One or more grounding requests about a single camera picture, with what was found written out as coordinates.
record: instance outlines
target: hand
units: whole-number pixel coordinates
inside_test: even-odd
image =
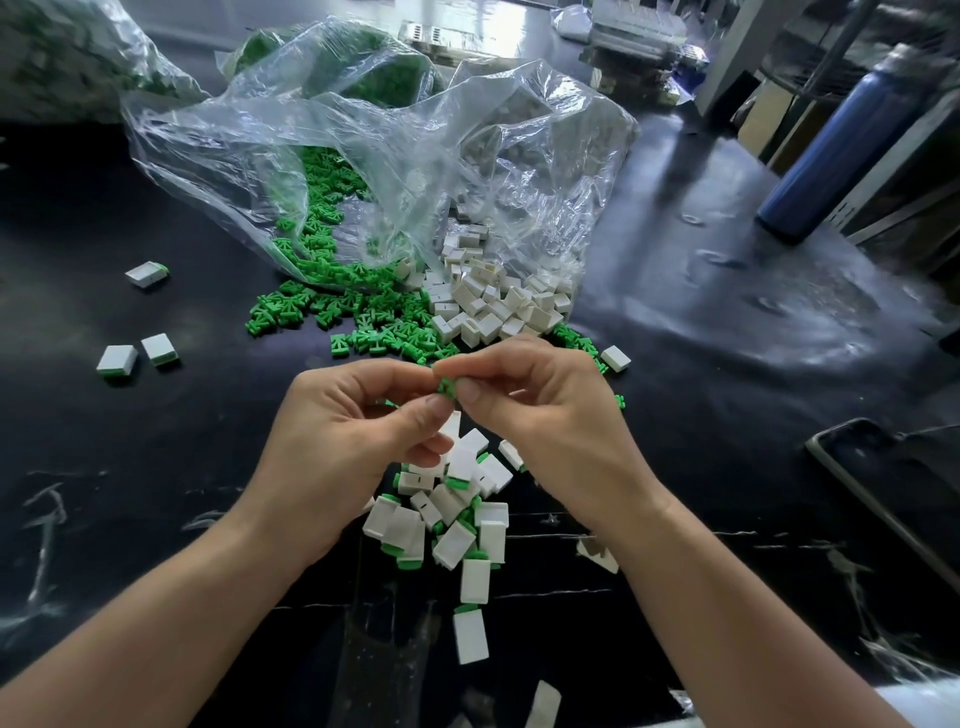
[[[392,462],[432,467],[452,447],[438,430],[453,404],[434,394],[437,383],[426,367],[393,359],[298,375],[250,485],[221,523],[252,526],[305,569],[336,543]]]
[[[543,488],[602,538],[636,528],[631,504],[644,515],[672,498],[587,354],[516,336],[439,361],[433,371],[456,378],[464,411],[513,443]]]

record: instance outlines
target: white plastic block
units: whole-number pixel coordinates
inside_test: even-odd
[[[454,443],[460,439],[460,417],[462,414],[459,409],[453,410],[440,428],[440,432],[453,440]]]
[[[97,374],[107,378],[130,376],[135,361],[136,349],[130,344],[107,347],[97,364]]]
[[[420,511],[423,522],[426,523],[426,527],[431,530],[438,522],[444,519],[444,517],[440,515],[440,511],[437,510],[437,506],[430,502],[430,498],[427,497],[424,491],[417,491],[410,496],[410,503]]]
[[[456,303],[437,303],[434,306],[434,311],[436,315],[443,317],[444,321],[449,321],[458,313],[460,313],[460,306]]]
[[[505,563],[507,526],[503,523],[484,523],[480,526],[480,549],[487,552],[491,563]]]
[[[454,521],[434,546],[433,556],[441,566],[453,571],[473,548],[474,541],[476,537],[462,523]]]
[[[560,691],[540,680],[534,693],[534,704],[524,728],[553,728],[560,711]]]
[[[166,266],[148,260],[146,263],[141,263],[136,268],[127,271],[124,275],[133,285],[139,288],[147,288],[158,280],[165,279],[170,275],[170,271],[167,270]]]
[[[403,555],[397,556],[399,561],[423,561],[423,554],[426,553],[426,526],[423,520],[417,522],[414,529],[413,538],[410,539],[410,545],[403,549]]]
[[[490,657],[482,609],[454,615],[453,631],[457,636],[457,659],[461,665],[469,665]]]
[[[526,297],[520,293],[519,288],[512,287],[507,291],[507,297],[503,300],[503,304],[513,313],[520,308],[526,300]]]
[[[553,297],[553,306],[561,313],[569,313],[570,309],[573,308],[573,301],[566,293],[558,293]]]
[[[610,364],[615,372],[622,372],[630,364],[630,357],[617,347],[608,347],[600,352],[600,358]]]
[[[483,462],[477,464],[477,468],[486,478],[492,481],[495,493],[502,491],[514,479],[514,474],[510,472],[506,465],[497,460],[495,455],[487,455]]]
[[[474,298],[480,298],[483,296],[484,289],[487,287],[487,284],[482,280],[478,280],[473,276],[473,271],[470,271],[469,276],[464,276],[460,281],[460,285],[466,286],[467,290],[473,294]]]
[[[454,445],[449,452],[446,468],[447,477],[466,481],[473,477],[473,472],[477,467],[477,454],[472,449],[472,445],[465,445],[466,441],[466,437],[461,438],[460,442]]]
[[[390,498],[378,496],[373,504],[373,508],[363,524],[363,532],[371,538],[379,541],[387,530],[390,523],[390,517],[394,511],[400,507],[400,504]]]
[[[467,319],[460,326],[460,340],[471,349],[480,345],[480,326],[473,319]]]
[[[477,528],[497,523],[505,528],[510,527],[510,506],[507,503],[485,500],[473,511],[473,525]]]
[[[489,444],[490,440],[487,439],[486,435],[484,435],[483,432],[475,427],[462,438],[460,438],[460,442],[457,444],[457,447],[468,450],[475,461],[478,457],[480,457],[481,452],[485,452],[487,450],[487,446]]]
[[[450,326],[450,328],[453,329],[454,336],[460,335],[460,327],[464,324],[464,321],[466,321],[469,317],[470,315],[466,311],[461,311],[452,319],[447,321],[447,324]]]
[[[509,319],[503,322],[503,326],[500,327],[500,338],[509,339],[511,336],[516,336],[521,331],[523,331],[523,322],[515,316],[511,316]]]
[[[520,468],[523,467],[523,458],[520,457],[520,453],[516,451],[514,444],[506,440],[501,440],[496,448],[500,450],[500,454],[513,466],[514,470],[519,472]]]
[[[477,300],[477,297],[473,295],[473,292],[467,288],[465,280],[466,279],[461,279],[461,281],[453,286],[452,289],[453,300],[456,301],[464,310],[467,309],[467,306]]]
[[[464,559],[461,569],[460,601],[464,604],[490,601],[490,562],[487,559]]]
[[[413,541],[419,531],[419,524],[423,522],[420,511],[414,511],[402,506],[394,509],[387,521],[387,528],[380,541],[388,546],[406,548]]]
[[[174,345],[170,343],[170,339],[165,333],[150,336],[141,341],[140,344],[143,345],[143,351],[147,353],[147,357],[155,367],[178,359],[177,350],[174,349]]]
[[[433,475],[401,473],[400,479],[396,483],[396,491],[402,496],[412,496],[414,493],[419,493],[421,491],[432,493]]]
[[[440,337],[440,341],[444,345],[453,341],[453,337],[456,335],[450,324],[446,322],[446,319],[439,314],[430,319],[430,326],[437,332],[437,336]]]
[[[523,282],[520,279],[515,279],[512,276],[504,276],[500,279],[500,292],[508,293],[511,288],[521,288]]]
[[[406,280],[403,282],[403,290],[416,291],[422,288],[423,279],[424,279],[423,273],[418,273],[417,271],[414,271],[409,276],[407,276]]]
[[[473,319],[476,319],[477,316],[482,314],[486,308],[487,308],[486,301],[482,301],[480,299],[473,299],[473,301],[469,303],[467,307],[464,308],[464,310],[467,312],[469,316],[471,316]]]
[[[500,321],[506,321],[511,317],[510,309],[501,301],[492,301],[487,303],[487,310],[496,316]]]
[[[495,313],[488,313],[477,322],[480,328],[480,341],[489,344],[500,333],[503,321]]]
[[[587,545],[584,543],[587,538],[588,537],[577,539],[577,553],[581,556],[586,556],[594,564],[603,567],[610,573],[620,571],[620,565],[616,563],[616,559],[613,558],[608,548],[604,548],[600,553],[590,553]]]
[[[550,326],[550,314],[539,306],[534,306],[527,319],[527,326],[535,328],[537,331],[546,331]]]
[[[543,293],[547,289],[546,284],[536,276],[531,276],[528,278],[523,282],[523,285],[534,293]]]
[[[464,510],[464,504],[453,495],[453,492],[445,483],[441,483],[433,489],[433,493],[430,494],[430,502],[440,513],[440,518],[445,525],[450,525],[456,521],[457,516]]]

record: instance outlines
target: plastic bag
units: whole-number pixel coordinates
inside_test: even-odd
[[[207,97],[116,0],[0,0],[0,119],[117,124],[130,89]]]
[[[308,255],[296,240],[307,211],[303,146],[338,150],[377,203],[359,224],[365,239],[348,247],[353,259],[375,265],[415,256],[442,270],[453,198],[490,221],[488,257],[516,274],[578,278],[634,119],[543,61],[499,73],[462,63],[450,88],[430,96],[429,61],[395,40],[371,50],[370,34],[379,32],[328,18],[198,106],[173,109],[132,95],[125,112],[133,158],[300,279],[272,238],[277,218],[288,218],[295,225],[285,234]],[[348,42],[358,37],[358,45]],[[388,83],[391,69],[401,83]],[[363,100],[383,88],[394,98],[397,87],[420,100],[398,109]]]
[[[550,25],[560,37],[586,43],[590,38],[590,28],[593,21],[590,19],[590,8],[583,5],[568,5],[550,11]]]

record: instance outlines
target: black work surface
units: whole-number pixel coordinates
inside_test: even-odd
[[[754,226],[774,180],[734,141],[680,113],[639,119],[572,325],[633,359],[610,379],[640,447],[873,683],[891,681],[861,642],[878,627],[917,633],[917,649],[956,667],[957,597],[802,448],[849,418],[895,417],[953,361],[841,237],[790,249]],[[172,276],[145,293],[123,272],[148,259]],[[0,174],[0,277],[9,679],[229,508],[290,380],[331,360],[311,323],[251,339],[247,311],[279,278],[128,162]],[[162,373],[141,354],[130,386],[97,377],[105,345],[161,331],[182,366]],[[678,716],[680,683],[622,574],[575,555],[582,528],[529,475],[504,497],[517,515],[484,610],[488,661],[456,666],[459,574],[397,572],[357,523],[265,619],[197,724],[318,725],[332,705],[331,725],[442,728],[466,705],[474,725],[516,726],[540,679],[563,695],[562,727]],[[24,527],[46,514],[46,528]],[[866,621],[829,558],[840,553],[867,569]]]

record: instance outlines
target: bottle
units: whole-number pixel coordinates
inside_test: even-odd
[[[760,206],[756,219],[800,242],[926,111],[949,69],[900,43],[864,76]]]

